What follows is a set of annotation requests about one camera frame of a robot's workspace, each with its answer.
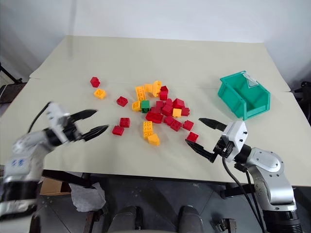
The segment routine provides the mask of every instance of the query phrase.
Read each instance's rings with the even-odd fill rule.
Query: green plastic bin
[[[218,96],[238,117],[247,120],[270,109],[270,92],[242,71],[220,79]]]

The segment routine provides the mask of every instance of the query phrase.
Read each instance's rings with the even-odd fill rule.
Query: table
[[[193,55],[189,57],[189,71],[184,64],[177,67],[178,62],[176,61],[172,61],[172,65],[170,65],[170,61],[164,54],[165,49],[169,50],[171,47],[175,49],[178,46]],[[195,62],[192,60],[197,54],[195,52],[198,52],[198,48],[201,47],[212,48],[209,50],[211,54],[208,55],[209,57],[214,54],[217,58],[218,54],[223,54],[223,59],[217,58],[219,74],[216,72],[216,62],[213,63],[214,67],[209,67],[208,63],[211,60],[207,62],[201,60],[207,56],[204,54],[207,49],[200,53],[199,58],[196,58],[200,65],[196,68],[193,67]],[[100,48],[106,48],[110,52],[115,48],[116,53],[111,53],[114,62],[108,60],[109,55],[107,54],[100,59],[102,53]],[[140,59],[137,50],[141,53],[147,50],[145,53],[150,55],[150,59]],[[252,59],[250,50],[254,52],[256,57],[254,59],[259,59],[260,62],[255,62]],[[165,62],[160,63],[156,59],[157,56],[160,57],[158,52],[162,53]],[[238,65],[234,60],[238,53],[240,53],[240,58],[248,54],[249,59],[242,59],[241,65]],[[86,108],[98,109],[98,112],[91,118],[78,122],[82,132],[98,125],[109,124],[110,127],[105,133],[86,143],[79,141],[56,148],[55,151],[47,155],[44,163],[45,169],[232,182],[223,169],[220,158],[217,158],[212,164],[196,154],[184,142],[189,133],[186,130],[175,132],[165,124],[154,124],[154,132],[158,134],[161,145],[155,147],[148,144],[142,138],[142,122],[145,115],[132,111],[131,103],[136,100],[135,86],[161,80],[168,86],[172,99],[179,97],[190,107],[191,115],[182,117],[180,120],[193,121],[195,124],[192,131],[199,134],[197,142],[211,151],[221,132],[206,127],[197,119],[208,117],[223,123],[237,120],[217,96],[220,86],[218,78],[243,69],[252,70],[252,73],[258,75],[257,80],[271,92],[271,110],[246,121],[249,131],[246,143],[252,147],[271,150],[280,155],[284,160],[285,172],[292,185],[310,186],[309,167],[311,167],[311,161],[308,154],[311,152],[309,143],[311,129],[292,93],[287,92],[287,85],[262,44],[150,39],[146,39],[145,42],[145,39],[66,37],[42,66],[31,75],[28,84],[2,116],[0,161],[2,164],[4,163],[3,161],[11,153],[13,142],[26,133],[35,115],[48,101],[53,100],[61,103],[71,113]],[[96,99],[93,96],[95,89],[89,83],[92,76],[98,76],[101,79],[101,88],[107,92],[107,97],[104,100]],[[179,79],[178,77],[181,76],[187,76],[187,78]],[[129,99],[129,104],[124,108],[116,104],[119,96]],[[156,98],[149,99],[152,103],[157,100]],[[120,117],[131,118],[131,127],[125,129],[121,137],[111,133],[113,126],[118,125]],[[33,130],[41,130],[46,127],[47,120],[40,117]],[[229,167],[241,182],[246,182],[245,175],[235,170],[233,163],[229,164]]]

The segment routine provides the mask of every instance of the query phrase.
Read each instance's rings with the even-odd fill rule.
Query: red lego brick
[[[188,141],[191,141],[191,142],[196,142],[196,139],[198,138],[199,135],[193,133],[193,132],[190,132],[190,134],[188,135],[187,137],[187,140]]]
[[[173,106],[173,101],[172,99],[167,99],[167,101],[165,101],[165,104]]]
[[[165,104],[162,108],[162,114],[166,116],[170,116],[173,112],[173,107],[170,105]]]
[[[174,121],[171,124],[171,129],[177,132],[181,128],[181,126],[182,126],[182,123],[174,119]]]
[[[183,100],[180,99],[175,99],[173,102],[173,108],[184,108],[185,107],[185,103]]]
[[[192,121],[186,120],[183,124],[183,128],[190,131],[193,127],[193,124],[194,123]]]
[[[124,127],[124,128],[129,128],[130,127],[130,123],[131,123],[130,118],[121,118],[119,125],[121,127]]]
[[[117,103],[118,103],[118,105],[121,105],[122,107],[124,107],[128,103],[128,100],[127,100],[127,98],[120,96],[117,99]]]
[[[151,107],[150,112],[151,112],[151,113],[161,113],[161,109],[160,109],[160,108],[157,108],[157,107]]]
[[[164,102],[161,101],[161,100],[158,100],[158,101],[155,103],[155,106],[156,106],[156,108],[162,109],[162,108],[164,107]]]
[[[165,92],[169,93],[169,90],[167,89],[166,86],[162,86],[161,89],[160,89],[160,91],[165,91]]]
[[[160,91],[160,100],[167,100],[167,95],[169,93],[165,91]]]
[[[99,81],[99,79],[97,78],[97,77],[93,77],[93,78],[91,78],[91,84],[92,84],[92,86],[93,87],[98,87],[99,86],[99,84],[101,84],[101,82]]]
[[[182,116],[189,116],[190,115],[190,109],[189,108],[181,108],[181,115]]]
[[[146,114],[146,119],[148,121],[152,121],[153,123],[157,123],[160,124],[162,122],[163,119],[163,115],[160,113],[152,113],[152,112],[148,112]]]
[[[112,133],[115,134],[115,135],[119,135],[119,136],[122,136],[123,134],[123,131],[124,131],[124,128],[119,126],[119,125],[116,125],[113,130],[112,130]]]
[[[165,119],[164,119],[164,123],[166,123],[167,125],[171,125],[172,123],[173,123],[173,121],[174,121],[175,119],[172,117],[172,116],[167,116],[167,117],[165,117]]]

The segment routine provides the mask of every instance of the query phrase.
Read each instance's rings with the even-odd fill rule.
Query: white wall
[[[0,3],[0,60],[17,78],[27,79],[66,34],[264,42],[290,86],[311,75],[310,0]]]

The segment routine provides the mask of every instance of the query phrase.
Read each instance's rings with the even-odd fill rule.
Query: gray floor
[[[236,219],[238,233],[261,232],[244,197],[226,200],[219,197],[218,191],[223,186],[129,178],[109,178],[102,186],[105,187],[112,214],[127,205],[140,206],[146,229],[176,231],[179,209],[189,204],[201,214],[206,233],[216,232],[212,222],[223,217]],[[306,189],[304,194],[310,193],[310,189]],[[298,207],[304,231],[311,232],[310,209],[300,204]],[[86,213],[75,210],[70,195],[40,196],[37,213],[41,216],[44,233],[83,232]],[[95,223],[93,232],[103,232],[103,218]]]

